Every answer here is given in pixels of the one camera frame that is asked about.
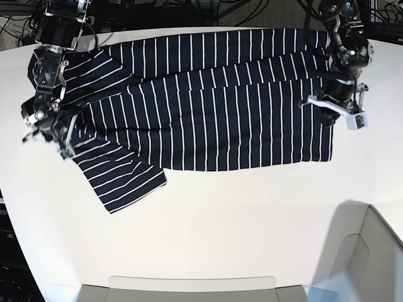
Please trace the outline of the black robot arm image-left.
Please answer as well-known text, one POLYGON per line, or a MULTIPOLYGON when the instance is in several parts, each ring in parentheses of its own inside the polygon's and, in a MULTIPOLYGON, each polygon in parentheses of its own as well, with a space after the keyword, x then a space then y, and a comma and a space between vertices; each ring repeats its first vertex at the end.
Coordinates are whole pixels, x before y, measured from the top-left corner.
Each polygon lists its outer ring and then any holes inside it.
POLYGON ((65 55, 77 48, 90 5, 91 1, 46 2, 35 40, 43 50, 33 70, 35 95, 21 105, 21 115, 33 129, 24 142, 41 133, 61 150, 69 148, 77 116, 61 105, 67 87, 64 71, 69 65, 65 55))

